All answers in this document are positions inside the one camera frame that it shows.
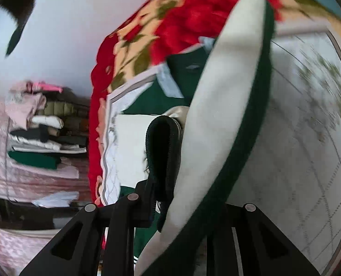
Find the white diamond pattern mat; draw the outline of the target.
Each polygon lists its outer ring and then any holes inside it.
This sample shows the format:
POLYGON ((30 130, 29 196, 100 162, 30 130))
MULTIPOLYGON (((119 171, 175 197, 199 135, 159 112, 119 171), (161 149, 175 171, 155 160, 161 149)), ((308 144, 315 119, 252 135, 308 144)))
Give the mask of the white diamond pattern mat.
MULTIPOLYGON (((146 69, 106 99, 102 203, 153 179, 160 210, 153 235, 174 197, 185 121, 218 36, 146 69)), ((270 60, 263 122, 225 204, 256 205, 321 274, 341 253, 341 51, 322 23, 275 22, 270 60)))

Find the clothes rack with garments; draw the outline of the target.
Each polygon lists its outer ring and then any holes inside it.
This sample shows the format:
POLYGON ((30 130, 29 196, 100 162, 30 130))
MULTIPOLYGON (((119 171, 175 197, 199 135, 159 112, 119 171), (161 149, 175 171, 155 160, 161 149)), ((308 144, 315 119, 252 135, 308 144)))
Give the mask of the clothes rack with garments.
POLYGON ((77 179, 86 156, 89 108, 66 88, 20 81, 9 89, 5 111, 13 122, 8 156, 20 170, 77 179))

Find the pink floral curtain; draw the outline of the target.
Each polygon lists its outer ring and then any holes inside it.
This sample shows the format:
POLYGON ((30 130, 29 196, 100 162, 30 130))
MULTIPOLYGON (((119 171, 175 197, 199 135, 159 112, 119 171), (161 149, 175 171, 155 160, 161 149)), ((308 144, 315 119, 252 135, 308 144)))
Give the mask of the pink floral curtain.
POLYGON ((19 275, 90 200, 90 193, 85 156, 63 159, 78 178, 42 175, 19 167, 8 156, 12 126, 0 100, 0 266, 6 275, 19 275))

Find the red floral blanket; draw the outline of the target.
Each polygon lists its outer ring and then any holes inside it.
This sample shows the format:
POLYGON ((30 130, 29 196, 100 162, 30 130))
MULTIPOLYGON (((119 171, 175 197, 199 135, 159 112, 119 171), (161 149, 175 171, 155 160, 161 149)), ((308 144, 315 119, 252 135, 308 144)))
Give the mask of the red floral blanket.
MULTIPOLYGON (((91 73, 89 111, 89 186, 101 204, 102 134, 107 95, 168 55, 216 36, 238 0, 147 0, 110 33, 99 47, 91 73)), ((315 0, 268 0, 277 21, 323 18, 341 37, 341 19, 315 0)))

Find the green white varsity jacket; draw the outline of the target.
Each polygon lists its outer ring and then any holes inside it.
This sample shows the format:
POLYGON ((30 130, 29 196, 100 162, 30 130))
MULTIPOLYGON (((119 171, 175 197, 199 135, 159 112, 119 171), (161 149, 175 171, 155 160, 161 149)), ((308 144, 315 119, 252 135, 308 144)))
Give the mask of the green white varsity jacket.
POLYGON ((229 197, 260 131, 269 99, 267 0, 238 0, 215 41, 185 121, 180 168, 165 222, 136 275, 192 275, 209 226, 229 197))

